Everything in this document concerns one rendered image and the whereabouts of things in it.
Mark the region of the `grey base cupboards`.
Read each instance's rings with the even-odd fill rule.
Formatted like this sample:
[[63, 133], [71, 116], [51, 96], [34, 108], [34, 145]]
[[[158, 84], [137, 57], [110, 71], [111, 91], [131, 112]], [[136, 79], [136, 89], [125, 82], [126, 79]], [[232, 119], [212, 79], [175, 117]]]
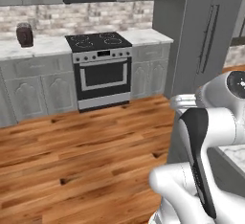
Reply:
[[169, 49], [169, 43], [133, 47], [132, 99], [164, 93]]
[[71, 54], [0, 59], [0, 127], [77, 109]]

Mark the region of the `grey fridge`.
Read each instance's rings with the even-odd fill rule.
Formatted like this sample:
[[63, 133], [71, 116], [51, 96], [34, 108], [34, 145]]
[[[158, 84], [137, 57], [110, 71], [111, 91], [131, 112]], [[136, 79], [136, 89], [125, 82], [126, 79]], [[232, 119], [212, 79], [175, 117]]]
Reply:
[[190, 94], [222, 73], [242, 0], [156, 1], [152, 28], [173, 40], [164, 94]]

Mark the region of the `dark brown jar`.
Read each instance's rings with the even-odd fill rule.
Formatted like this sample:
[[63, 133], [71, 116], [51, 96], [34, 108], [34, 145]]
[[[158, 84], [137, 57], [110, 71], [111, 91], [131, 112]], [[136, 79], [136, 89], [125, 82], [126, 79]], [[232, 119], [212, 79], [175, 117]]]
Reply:
[[33, 46], [33, 30], [29, 23], [18, 23], [16, 27], [16, 37], [22, 48]]

